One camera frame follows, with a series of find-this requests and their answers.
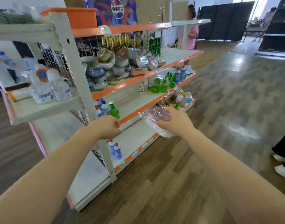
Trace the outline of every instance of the orange basket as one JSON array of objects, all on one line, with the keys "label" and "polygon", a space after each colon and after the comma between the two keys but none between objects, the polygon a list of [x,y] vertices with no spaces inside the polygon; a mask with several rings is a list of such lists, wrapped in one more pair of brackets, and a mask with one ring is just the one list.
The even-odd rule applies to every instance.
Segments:
[{"label": "orange basket", "polygon": [[42,16],[48,16],[50,12],[65,12],[68,15],[72,29],[97,28],[97,9],[87,8],[48,8],[42,11]]}]

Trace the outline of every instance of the white shoe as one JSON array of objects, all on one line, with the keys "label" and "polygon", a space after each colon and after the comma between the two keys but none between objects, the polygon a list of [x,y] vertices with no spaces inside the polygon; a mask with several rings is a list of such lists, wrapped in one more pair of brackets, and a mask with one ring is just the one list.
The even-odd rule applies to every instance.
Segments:
[{"label": "white shoe", "polygon": [[282,177],[285,177],[285,167],[283,165],[279,165],[279,166],[275,167],[274,169],[275,169],[276,173],[278,173]]},{"label": "white shoe", "polygon": [[274,157],[274,159],[276,159],[279,162],[282,162],[282,163],[285,162],[285,158],[278,154],[272,154],[272,156]]}]

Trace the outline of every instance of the plastic bag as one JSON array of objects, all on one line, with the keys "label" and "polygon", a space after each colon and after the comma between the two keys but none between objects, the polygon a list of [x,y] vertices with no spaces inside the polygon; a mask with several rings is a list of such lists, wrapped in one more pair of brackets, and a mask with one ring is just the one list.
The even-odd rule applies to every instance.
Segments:
[{"label": "plastic bag", "polygon": [[168,139],[174,136],[173,133],[170,131],[164,130],[160,128],[156,123],[159,120],[163,121],[170,121],[171,120],[171,114],[167,112],[166,107],[164,106],[157,106],[153,107],[145,112],[138,113],[138,115],[146,121],[146,123],[154,130],[156,131],[160,136]]}]

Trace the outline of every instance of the striped shirt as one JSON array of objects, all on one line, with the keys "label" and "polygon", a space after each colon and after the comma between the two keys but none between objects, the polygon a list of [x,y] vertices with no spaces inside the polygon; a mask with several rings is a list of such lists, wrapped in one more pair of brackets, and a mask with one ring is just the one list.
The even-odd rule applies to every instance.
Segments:
[{"label": "striped shirt", "polygon": [[[180,34],[181,34],[181,36],[179,37],[179,40],[178,40],[178,48],[179,48],[179,49],[182,48],[182,41],[183,41],[184,29],[182,29],[182,32],[181,32]],[[193,26],[193,27],[189,30],[188,34],[189,34],[189,35],[198,34],[198,25]],[[195,41],[196,41],[196,38],[189,38],[189,37],[187,37],[187,40],[186,40],[186,49],[188,49],[188,50],[194,49]]]}]

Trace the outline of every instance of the price tag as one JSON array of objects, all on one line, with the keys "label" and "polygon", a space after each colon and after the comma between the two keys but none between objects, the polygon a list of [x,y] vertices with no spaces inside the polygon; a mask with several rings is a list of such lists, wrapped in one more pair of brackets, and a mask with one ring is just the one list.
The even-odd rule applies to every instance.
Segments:
[{"label": "price tag", "polygon": [[111,31],[110,31],[108,26],[102,25],[102,26],[99,26],[99,27],[102,30],[102,34],[104,34],[104,35],[110,35],[111,34]]},{"label": "price tag", "polygon": [[148,145],[148,142],[145,142],[143,145],[142,145],[142,147],[144,148],[144,147],[146,147]]},{"label": "price tag", "polygon": [[163,71],[162,67],[157,68],[156,73],[158,73],[158,72],[160,72],[160,71]]},{"label": "price tag", "polygon": [[137,153],[138,153],[138,150],[135,150],[135,151],[132,153],[132,157],[134,157]]}]

